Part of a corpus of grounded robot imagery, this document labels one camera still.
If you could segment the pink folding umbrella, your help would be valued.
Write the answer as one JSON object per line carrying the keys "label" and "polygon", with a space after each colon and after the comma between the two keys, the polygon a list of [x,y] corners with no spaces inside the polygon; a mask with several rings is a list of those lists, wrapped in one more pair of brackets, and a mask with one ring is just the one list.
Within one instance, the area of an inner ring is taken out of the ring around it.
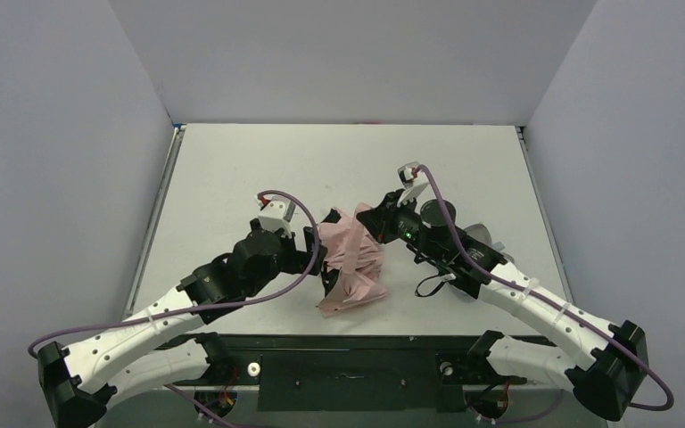
{"label": "pink folding umbrella", "polygon": [[383,247],[357,219],[358,214],[370,209],[369,205],[360,203],[349,215],[333,207],[318,224],[321,243],[327,248],[328,270],[338,272],[331,290],[318,304],[323,317],[335,317],[381,300],[388,294],[380,283]]}

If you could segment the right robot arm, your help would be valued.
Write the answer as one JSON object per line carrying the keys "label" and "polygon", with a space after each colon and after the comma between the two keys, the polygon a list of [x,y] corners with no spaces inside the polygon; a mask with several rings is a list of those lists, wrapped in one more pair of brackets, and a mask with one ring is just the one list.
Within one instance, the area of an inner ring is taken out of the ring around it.
{"label": "right robot arm", "polygon": [[389,192],[374,208],[355,218],[378,243],[403,241],[448,284],[502,309],[541,334],[540,345],[487,331],[470,350],[495,377],[517,377],[571,392],[594,415],[619,421],[646,377],[648,346],[644,330],[630,320],[616,325],[593,316],[523,274],[491,242],[481,224],[450,234],[439,203],[401,204],[400,191]]}

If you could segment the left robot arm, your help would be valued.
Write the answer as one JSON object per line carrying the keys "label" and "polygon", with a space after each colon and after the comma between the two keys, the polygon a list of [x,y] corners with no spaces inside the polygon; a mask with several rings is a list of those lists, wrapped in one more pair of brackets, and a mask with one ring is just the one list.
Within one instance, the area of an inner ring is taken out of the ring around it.
{"label": "left robot arm", "polygon": [[61,344],[52,333],[30,345],[38,380],[57,427],[90,427],[112,405],[159,385],[202,378],[224,360],[217,345],[191,338],[165,344],[240,308],[261,302],[258,293],[281,274],[294,285],[319,275],[326,249],[316,224],[304,228],[297,248],[287,222],[264,217],[232,251],[197,267],[158,300],[116,325],[88,327],[85,340]]}

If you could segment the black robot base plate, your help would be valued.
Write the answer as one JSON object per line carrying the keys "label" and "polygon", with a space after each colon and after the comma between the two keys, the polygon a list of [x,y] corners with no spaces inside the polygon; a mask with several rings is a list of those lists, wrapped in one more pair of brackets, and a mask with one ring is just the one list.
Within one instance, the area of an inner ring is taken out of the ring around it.
{"label": "black robot base plate", "polygon": [[210,367],[176,385],[240,397],[255,391],[260,412],[459,412],[467,391],[527,382],[495,374],[471,352],[475,336],[193,333],[163,347],[190,339],[211,352]]}

